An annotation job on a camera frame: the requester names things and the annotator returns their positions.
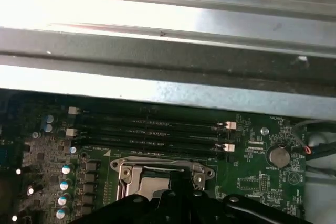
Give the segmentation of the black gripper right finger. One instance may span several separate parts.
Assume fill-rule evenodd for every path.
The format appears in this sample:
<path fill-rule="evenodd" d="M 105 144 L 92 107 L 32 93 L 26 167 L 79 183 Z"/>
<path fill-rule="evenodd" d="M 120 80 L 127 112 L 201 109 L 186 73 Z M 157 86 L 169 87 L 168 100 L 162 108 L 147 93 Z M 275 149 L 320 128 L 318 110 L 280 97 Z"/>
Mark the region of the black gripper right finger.
<path fill-rule="evenodd" d="M 276 208 L 238 194 L 222 201 L 194 189 L 191 172 L 183 173 L 184 223 L 307 223 Z"/>

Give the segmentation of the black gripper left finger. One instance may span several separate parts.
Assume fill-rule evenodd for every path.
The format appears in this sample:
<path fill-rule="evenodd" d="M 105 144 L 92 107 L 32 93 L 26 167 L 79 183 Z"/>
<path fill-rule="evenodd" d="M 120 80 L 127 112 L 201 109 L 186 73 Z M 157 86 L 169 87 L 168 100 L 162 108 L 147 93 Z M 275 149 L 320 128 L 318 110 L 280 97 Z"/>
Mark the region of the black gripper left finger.
<path fill-rule="evenodd" d="M 72 223 L 185 223 L 185 173 L 170 173 L 168 190 L 158 202 L 133 194 L 106 205 Z"/>

